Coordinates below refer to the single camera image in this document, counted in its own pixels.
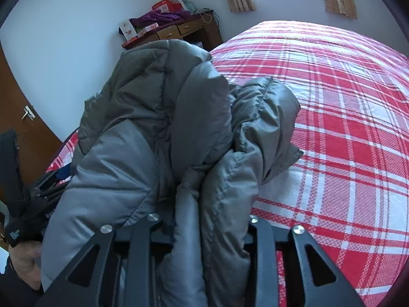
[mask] down jacket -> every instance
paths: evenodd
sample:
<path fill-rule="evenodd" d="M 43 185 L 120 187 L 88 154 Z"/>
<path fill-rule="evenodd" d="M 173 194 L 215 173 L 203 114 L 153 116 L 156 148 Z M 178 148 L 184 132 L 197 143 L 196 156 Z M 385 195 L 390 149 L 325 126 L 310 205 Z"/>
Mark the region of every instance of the down jacket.
<path fill-rule="evenodd" d="M 208 52 L 180 40 L 123 53 L 85 103 L 76 175 L 44 237 L 44 289 L 102 225 L 132 225 L 174 198 L 162 306 L 242 305 L 252 204 L 302 155 L 290 143 L 299 109 L 270 77 L 229 85 Z"/>

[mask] red plaid bedspread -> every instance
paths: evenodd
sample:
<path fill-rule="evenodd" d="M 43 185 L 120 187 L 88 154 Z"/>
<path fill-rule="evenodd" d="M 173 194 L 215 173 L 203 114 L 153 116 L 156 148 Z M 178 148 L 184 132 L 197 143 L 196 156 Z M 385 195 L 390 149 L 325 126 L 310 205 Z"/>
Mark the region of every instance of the red plaid bedspread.
<path fill-rule="evenodd" d="M 262 186 L 253 213 L 305 226 L 375 307 L 409 253 L 409 60 L 354 32 L 283 21 L 212 54 L 229 81 L 274 76 L 301 104 L 292 142 L 305 155 Z M 75 133 L 50 168 L 71 162 L 77 142 Z"/>

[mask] silver bolt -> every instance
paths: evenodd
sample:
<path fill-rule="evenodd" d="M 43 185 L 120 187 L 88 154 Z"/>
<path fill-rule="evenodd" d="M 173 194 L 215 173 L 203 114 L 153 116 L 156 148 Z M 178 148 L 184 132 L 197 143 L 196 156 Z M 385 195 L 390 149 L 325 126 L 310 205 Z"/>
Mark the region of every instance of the silver bolt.
<path fill-rule="evenodd" d="M 148 215 L 148 221 L 158 221 L 159 219 L 160 216 L 156 212 Z"/>
<path fill-rule="evenodd" d="M 250 222 L 251 222 L 252 224 L 257 223 L 257 222 L 258 222 L 258 217 L 257 217 L 255 214 L 251 214 L 251 215 L 250 215 Z"/>
<path fill-rule="evenodd" d="M 305 232 L 305 228 L 302 227 L 301 225 L 295 225 L 295 226 L 292 228 L 292 231 L 293 231 L 295 234 L 303 234 L 303 233 Z"/>
<path fill-rule="evenodd" d="M 101 233 L 107 234 L 112 232 L 112 225 L 106 224 L 101 227 Z"/>

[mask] purple cloth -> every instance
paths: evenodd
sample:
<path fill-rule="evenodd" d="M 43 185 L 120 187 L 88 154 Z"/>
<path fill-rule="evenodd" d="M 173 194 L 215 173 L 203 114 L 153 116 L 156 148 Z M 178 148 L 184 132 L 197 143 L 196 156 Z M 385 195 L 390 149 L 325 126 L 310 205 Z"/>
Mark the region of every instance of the purple cloth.
<path fill-rule="evenodd" d="M 130 23 L 138 28 L 145 28 L 151 24 L 157 23 L 159 26 L 172 23 L 178 19 L 187 19 L 190 16 L 190 12 L 186 10 L 175 11 L 174 13 L 161 13 L 158 10 L 152 10 L 142 17 L 131 18 Z"/>

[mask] box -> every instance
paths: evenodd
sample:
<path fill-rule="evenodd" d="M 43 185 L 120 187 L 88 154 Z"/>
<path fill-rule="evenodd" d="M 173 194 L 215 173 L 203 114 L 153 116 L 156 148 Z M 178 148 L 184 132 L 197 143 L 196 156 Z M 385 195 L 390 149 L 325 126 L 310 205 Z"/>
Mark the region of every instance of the box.
<path fill-rule="evenodd" d="M 144 35 L 146 35 L 146 33 L 148 33 L 149 31 L 152 31 L 155 28 L 159 28 L 159 25 L 157 23 L 148 25 L 146 28 L 138 32 L 138 37 L 139 38 L 143 37 Z"/>
<path fill-rule="evenodd" d="M 159 10 L 161 13 L 175 12 L 173 3 L 170 0 L 162 0 L 152 6 L 152 10 Z"/>
<path fill-rule="evenodd" d="M 121 29 L 123 35 L 125 36 L 126 40 L 131 40 L 132 38 L 136 37 L 138 34 L 134 29 L 133 25 L 130 23 L 128 19 L 123 20 L 119 24 L 119 28 Z"/>
<path fill-rule="evenodd" d="M 189 11 L 187 8 L 186 4 L 183 2 L 183 0 L 171 0 L 171 2 L 176 6 L 177 10 L 186 10 Z"/>

